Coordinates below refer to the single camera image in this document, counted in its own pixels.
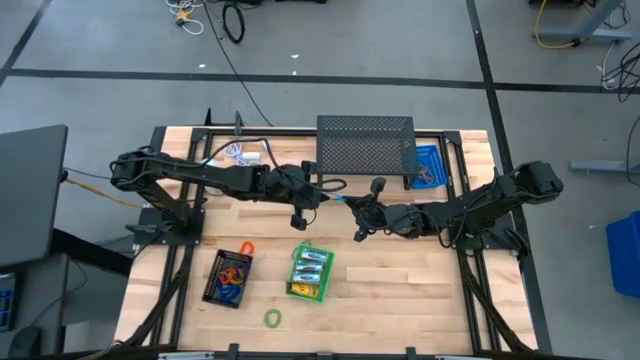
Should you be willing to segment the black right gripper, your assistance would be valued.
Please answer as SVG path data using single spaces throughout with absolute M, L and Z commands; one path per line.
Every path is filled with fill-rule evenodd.
M 427 222 L 418 208 L 405 204 L 387 206 L 374 201 L 379 198 L 385 185 L 384 177 L 374 178 L 370 186 L 372 199 L 366 198 L 355 203 L 355 219 L 359 226 L 354 234 L 356 242 L 362 242 L 368 235 L 378 231 L 387 235 L 420 236 L 426 229 Z

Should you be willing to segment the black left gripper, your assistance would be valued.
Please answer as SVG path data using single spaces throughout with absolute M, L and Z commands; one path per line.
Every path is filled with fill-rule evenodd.
M 317 209 L 322 202 L 328 200 L 327 195 L 305 179 L 306 174 L 317 174 L 316 162 L 304 160 L 301 167 L 287 164 L 273 169 L 266 175 L 264 183 L 266 202 L 294 206 L 290 226 L 299 231 L 304 231 L 308 224 L 303 216 L 304 209 Z

